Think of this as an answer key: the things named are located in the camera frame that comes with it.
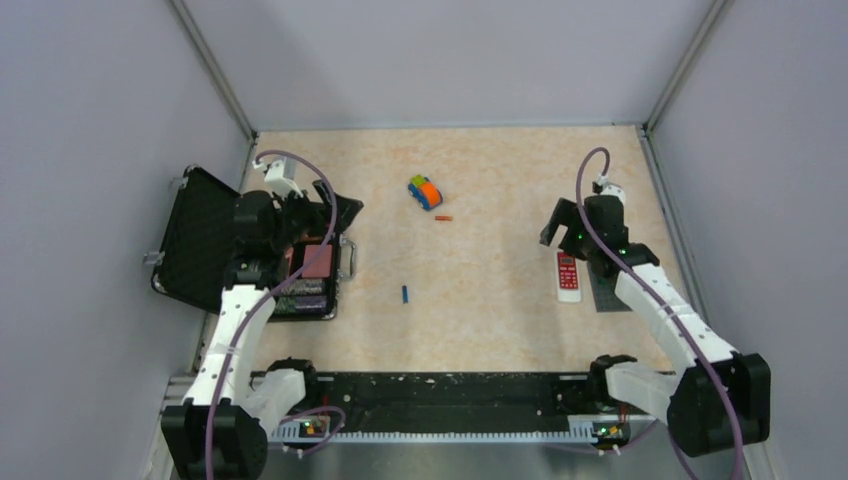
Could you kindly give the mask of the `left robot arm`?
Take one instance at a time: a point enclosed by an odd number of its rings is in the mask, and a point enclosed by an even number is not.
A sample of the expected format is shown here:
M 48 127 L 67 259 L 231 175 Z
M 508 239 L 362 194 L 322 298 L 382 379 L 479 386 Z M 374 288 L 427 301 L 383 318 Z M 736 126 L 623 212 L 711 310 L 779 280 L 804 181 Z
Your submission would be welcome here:
M 304 192 L 285 195 L 253 190 L 232 203 L 231 240 L 221 280 L 221 300 L 211 344 L 180 404 L 164 409 L 161 429 L 182 479 L 256 479 L 269 439 L 294 410 L 319 404 L 320 386 L 302 368 L 271 372 L 250 388 L 253 360 L 282 290 L 301 276 L 284 254 L 304 238 L 322 234 L 302 263 L 316 263 L 362 211 L 364 204 L 336 194 L 327 182 L 313 183 L 321 200 Z

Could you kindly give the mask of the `white remote control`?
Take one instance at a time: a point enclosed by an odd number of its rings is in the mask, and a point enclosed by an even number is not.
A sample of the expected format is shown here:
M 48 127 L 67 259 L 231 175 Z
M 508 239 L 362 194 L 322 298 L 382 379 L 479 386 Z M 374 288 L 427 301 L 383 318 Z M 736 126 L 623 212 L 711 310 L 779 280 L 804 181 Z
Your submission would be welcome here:
M 580 275 L 577 260 L 558 251 L 556 253 L 557 266 L 557 299 L 562 303 L 579 303 L 582 301 L 580 287 Z

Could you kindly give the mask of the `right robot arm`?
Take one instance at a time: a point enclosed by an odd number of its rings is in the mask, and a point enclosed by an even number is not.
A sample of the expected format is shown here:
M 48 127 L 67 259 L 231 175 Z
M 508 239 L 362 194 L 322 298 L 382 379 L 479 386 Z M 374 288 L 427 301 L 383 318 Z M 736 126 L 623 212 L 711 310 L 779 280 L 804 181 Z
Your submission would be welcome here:
M 581 203 L 561 198 L 540 233 L 552 244 L 566 230 L 560 255 L 586 263 L 648 326 L 669 359 L 661 373 L 630 355 L 602 355 L 590 366 L 586 397 L 600 412 L 630 404 L 668 428 L 689 457 L 766 441 L 771 433 L 771 369 L 717 335 L 672 286 L 658 257 L 632 243 L 616 195 Z

